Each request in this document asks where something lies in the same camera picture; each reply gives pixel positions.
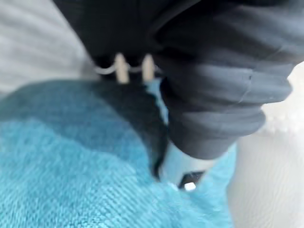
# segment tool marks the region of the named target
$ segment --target blue microfiber towel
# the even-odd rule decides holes
[[[233,227],[235,147],[196,192],[154,179],[166,146],[158,85],[55,81],[3,99],[0,227]]]

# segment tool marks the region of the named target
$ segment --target small light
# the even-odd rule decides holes
[[[193,191],[196,189],[195,183],[190,182],[184,185],[186,191]]]

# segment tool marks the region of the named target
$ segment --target dark gray sleeve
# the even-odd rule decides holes
[[[192,7],[163,27],[154,55],[169,135],[183,152],[215,159],[264,123],[261,106],[291,92],[304,60],[304,1],[276,7]]]

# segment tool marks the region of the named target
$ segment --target black cloth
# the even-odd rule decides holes
[[[93,56],[150,52],[164,71],[169,135],[215,159],[264,123],[304,60],[302,0],[55,0]]]

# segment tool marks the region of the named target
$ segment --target white sheet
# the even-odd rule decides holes
[[[50,79],[95,79],[90,60],[50,0],[0,0],[0,94]]]

